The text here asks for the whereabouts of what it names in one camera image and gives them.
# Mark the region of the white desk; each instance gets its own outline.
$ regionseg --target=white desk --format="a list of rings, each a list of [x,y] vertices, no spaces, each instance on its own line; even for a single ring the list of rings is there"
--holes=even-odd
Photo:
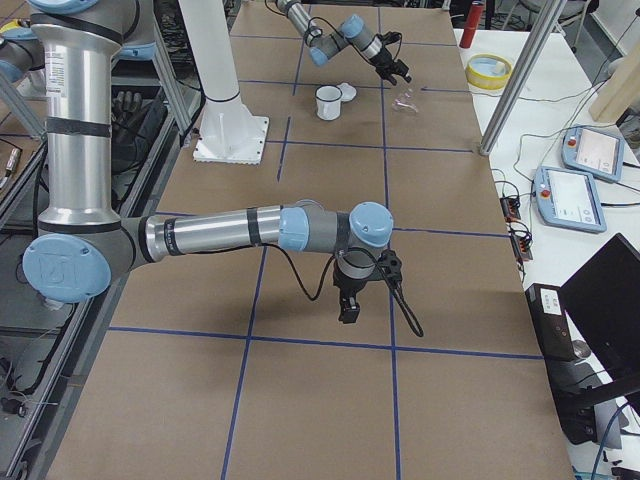
[[[456,31],[459,40],[461,30]],[[460,56],[466,66],[467,60],[478,53],[493,53],[510,60],[517,59],[527,33],[521,32],[496,32],[478,31],[470,49],[460,49]],[[571,52],[569,46],[560,34],[552,34],[536,63],[521,97],[531,99],[558,99],[577,94],[589,88],[590,82],[578,61]],[[470,86],[472,93],[486,91]],[[499,95],[501,91],[490,92]],[[518,156],[520,138],[523,134],[549,135],[562,128],[573,116],[581,101],[588,97],[591,91],[576,98],[563,100],[557,103],[534,102],[518,100],[505,129],[501,133],[490,155],[491,166],[502,170],[506,179],[513,182],[520,189],[520,193],[530,191],[530,182],[519,175],[513,165]],[[593,95],[586,106],[582,108],[573,124],[604,125],[597,124],[589,114],[589,106],[595,100]],[[498,98],[485,95],[474,95],[474,107],[480,128],[484,132],[491,115],[498,103]],[[615,127],[605,130],[617,132]],[[530,178],[537,167],[542,163],[548,166],[561,166],[560,147],[564,132],[560,134],[560,141],[556,137],[539,139],[525,137],[522,144],[521,159],[518,164],[520,171]],[[624,161],[635,163],[631,149],[625,148]],[[502,179],[499,172],[494,172],[496,180]],[[622,182],[640,188],[640,170],[623,167]],[[617,185],[606,184],[597,181],[598,193],[602,202],[628,203],[640,201],[640,195]],[[502,184],[497,184],[498,191],[502,191]],[[514,193],[512,187],[506,186],[507,195]],[[525,263],[526,277],[523,286],[527,288],[532,283],[548,283],[562,285],[578,268],[580,268],[604,243],[615,233],[622,232],[636,247],[640,247],[640,207],[636,208],[606,208],[605,220],[607,231],[600,234],[589,234],[572,230],[549,227],[541,222],[536,205],[530,207],[530,197],[523,197],[520,211],[524,223],[533,232],[532,253],[534,260]],[[571,325],[573,338],[579,337],[575,327]],[[595,371],[602,370],[596,359],[590,358]],[[603,381],[610,380],[606,375]],[[629,430],[638,431],[637,424],[631,419]],[[574,466],[579,471],[591,471],[596,452],[593,444],[573,446],[567,442],[569,454]],[[640,470],[640,440],[638,438],[623,437],[622,456],[620,452],[608,453],[610,460],[623,458],[621,466]],[[602,473],[608,471],[609,466],[601,462]]]

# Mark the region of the yellow tape roll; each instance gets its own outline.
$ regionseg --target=yellow tape roll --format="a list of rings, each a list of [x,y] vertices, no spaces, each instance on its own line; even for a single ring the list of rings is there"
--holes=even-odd
[[[511,76],[513,67],[506,58],[481,53],[469,59],[465,74],[467,82],[484,90],[498,90],[504,87]]]
[[[14,28],[18,28],[19,26],[20,23],[18,23],[18,20],[11,20],[9,23],[3,25],[0,28],[0,33],[8,32],[9,30],[13,30]]]

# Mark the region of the light blue joint cap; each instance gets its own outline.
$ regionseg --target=light blue joint cap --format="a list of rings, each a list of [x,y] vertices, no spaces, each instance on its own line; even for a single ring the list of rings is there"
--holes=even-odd
[[[29,3],[44,13],[71,15],[84,12],[100,0],[28,0]]]
[[[360,35],[364,28],[364,20],[358,15],[353,14],[347,18],[342,25],[340,25],[340,31],[347,38],[355,38]]]
[[[374,248],[382,248],[391,239],[393,216],[375,202],[357,205],[349,215],[351,231],[359,240]]]
[[[125,45],[120,50],[118,58],[120,60],[146,61],[152,60],[156,54],[156,42],[146,45]]]
[[[301,252],[309,241],[309,218],[300,207],[283,208],[280,212],[278,245],[285,250]]]
[[[313,61],[313,63],[315,63],[318,67],[322,67],[329,61],[327,55],[318,47],[311,47],[309,49],[309,55],[311,56],[311,60]]]
[[[33,288],[59,302],[88,300],[111,283],[111,269],[102,254],[73,235],[36,238],[24,252],[22,268]]]
[[[16,27],[5,32],[2,32],[2,36],[7,40],[37,40],[36,34],[30,28]]]
[[[18,67],[6,60],[0,60],[0,72],[4,74],[11,83],[17,82],[22,78],[22,75],[24,75]]]

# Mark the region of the white mug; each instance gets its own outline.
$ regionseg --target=white mug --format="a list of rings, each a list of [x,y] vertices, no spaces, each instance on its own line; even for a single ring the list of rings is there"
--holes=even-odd
[[[335,120],[340,116],[342,90],[333,85],[325,85],[316,90],[318,117],[322,120]]]

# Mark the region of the robotic arm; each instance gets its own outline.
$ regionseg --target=robotic arm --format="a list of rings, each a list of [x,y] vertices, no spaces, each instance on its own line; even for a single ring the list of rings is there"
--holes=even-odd
[[[50,203],[38,218],[40,236],[27,248],[23,269],[45,297],[84,301],[126,272],[166,256],[269,242],[335,255],[334,284],[345,323],[355,322],[356,294],[368,281],[399,282],[399,270],[381,273],[378,259],[393,218],[376,203],[348,214],[303,202],[212,216],[121,218],[110,198],[110,65],[127,36],[152,31],[143,21],[153,18],[151,0],[30,4],[32,30],[45,51]]]
[[[352,45],[383,80],[392,85],[398,82],[394,75],[399,75],[409,83],[409,67],[402,60],[395,59],[387,45],[398,42],[402,35],[399,32],[388,32],[384,35],[373,34],[364,20],[358,15],[351,15],[337,30],[324,35],[322,29],[309,16],[300,0],[277,0],[278,9],[286,15],[309,47],[309,54],[317,66],[326,64],[332,57]]]
[[[11,83],[29,71],[44,68],[42,45],[26,25],[5,25],[0,31],[0,72]]]

